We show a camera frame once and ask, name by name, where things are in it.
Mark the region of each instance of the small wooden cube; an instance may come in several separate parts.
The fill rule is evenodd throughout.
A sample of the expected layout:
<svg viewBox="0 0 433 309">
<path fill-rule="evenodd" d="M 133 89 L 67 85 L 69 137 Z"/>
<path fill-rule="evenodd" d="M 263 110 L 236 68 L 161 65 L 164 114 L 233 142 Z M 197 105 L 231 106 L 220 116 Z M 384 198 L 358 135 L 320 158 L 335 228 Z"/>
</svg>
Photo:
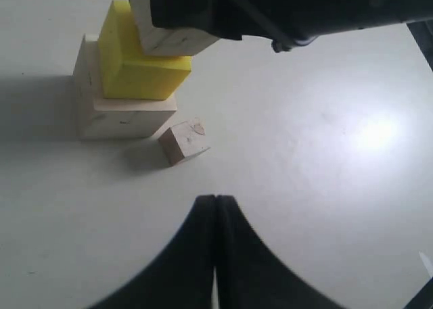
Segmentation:
<svg viewBox="0 0 433 309">
<path fill-rule="evenodd" d="M 165 101 L 105 99 L 102 95 L 97 36 L 85 35 L 74 69 L 78 133 L 83 139 L 146 138 L 177 110 Z"/>
<path fill-rule="evenodd" d="M 146 55 L 197 55 L 219 40 L 203 30 L 182 28 L 167 30 L 152 24 L 150 0 L 129 0 Z"/>
<path fill-rule="evenodd" d="M 204 153 L 210 147 L 200 119 L 170 127 L 159 142 L 172 166 Z"/>
<path fill-rule="evenodd" d="M 165 100 L 191 72 L 190 57 L 145 55 L 128 1 L 113 1 L 98 38 L 105 98 Z"/>
</svg>

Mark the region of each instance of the yellow foam block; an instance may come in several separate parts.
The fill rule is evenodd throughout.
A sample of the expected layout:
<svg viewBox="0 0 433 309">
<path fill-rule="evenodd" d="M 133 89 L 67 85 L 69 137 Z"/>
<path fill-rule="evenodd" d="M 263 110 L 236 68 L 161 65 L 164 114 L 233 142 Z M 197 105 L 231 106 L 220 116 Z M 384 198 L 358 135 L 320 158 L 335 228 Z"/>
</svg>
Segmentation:
<svg viewBox="0 0 433 309">
<path fill-rule="evenodd" d="M 128 1 L 113 1 L 98 38 L 105 98 L 165 100 L 191 72 L 191 57 L 144 55 Z"/>
</svg>

